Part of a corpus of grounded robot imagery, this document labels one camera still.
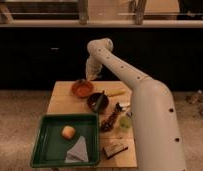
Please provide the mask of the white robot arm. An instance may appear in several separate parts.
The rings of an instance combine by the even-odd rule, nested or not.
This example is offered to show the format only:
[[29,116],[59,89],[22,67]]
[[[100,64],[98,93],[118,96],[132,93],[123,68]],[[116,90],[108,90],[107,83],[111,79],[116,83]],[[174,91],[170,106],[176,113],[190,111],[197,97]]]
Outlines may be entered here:
[[87,44],[86,78],[106,66],[131,90],[131,113],[139,171],[187,171],[174,100],[169,88],[112,53],[109,38]]

